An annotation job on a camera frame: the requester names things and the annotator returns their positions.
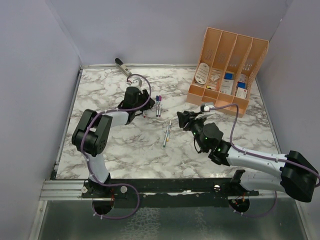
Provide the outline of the white pen blue ink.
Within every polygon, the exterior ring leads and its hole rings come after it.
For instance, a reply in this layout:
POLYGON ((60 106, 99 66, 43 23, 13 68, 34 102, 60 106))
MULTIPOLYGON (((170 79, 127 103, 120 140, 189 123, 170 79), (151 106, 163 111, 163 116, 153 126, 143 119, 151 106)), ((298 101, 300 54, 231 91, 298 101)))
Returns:
POLYGON ((155 116, 156 117, 159 116, 159 102, 156 102, 156 99, 155 99, 155 116))

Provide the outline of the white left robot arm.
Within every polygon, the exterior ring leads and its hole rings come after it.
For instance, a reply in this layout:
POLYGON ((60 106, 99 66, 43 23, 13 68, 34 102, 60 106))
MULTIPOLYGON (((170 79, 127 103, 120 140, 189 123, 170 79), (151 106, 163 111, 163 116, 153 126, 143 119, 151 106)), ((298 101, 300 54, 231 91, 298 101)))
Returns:
POLYGON ((111 128, 130 124, 137 111, 153 108, 155 101, 146 89, 129 86, 124 99, 116 109, 98 113, 86 109, 71 138, 71 143, 81 152, 87 161, 89 182, 94 183, 93 191, 97 196, 106 197, 111 190, 111 175, 106 168, 103 151, 107 145, 111 128))

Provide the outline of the white pen green ink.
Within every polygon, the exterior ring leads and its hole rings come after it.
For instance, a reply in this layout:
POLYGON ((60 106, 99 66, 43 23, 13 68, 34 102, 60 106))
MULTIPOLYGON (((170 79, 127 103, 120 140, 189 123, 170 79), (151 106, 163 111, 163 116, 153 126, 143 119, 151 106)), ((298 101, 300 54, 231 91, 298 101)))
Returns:
POLYGON ((166 147, 166 137, 167 137, 167 131, 168 131, 168 125, 167 125, 167 128, 166 128, 166 132, 165 132, 165 136, 164 136, 164 140, 163 140, 163 144, 162 144, 162 147, 165 148, 166 147))

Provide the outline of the white pen purple ink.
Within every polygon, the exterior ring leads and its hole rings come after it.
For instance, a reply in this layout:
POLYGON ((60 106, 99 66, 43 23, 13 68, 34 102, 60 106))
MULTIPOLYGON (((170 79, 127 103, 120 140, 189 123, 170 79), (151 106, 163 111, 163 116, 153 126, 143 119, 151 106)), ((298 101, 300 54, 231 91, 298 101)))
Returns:
POLYGON ((160 102, 160 101, 159 101, 159 103, 158 103, 158 117, 161 117, 161 113, 162 113, 161 103, 162 103, 162 102, 160 102))

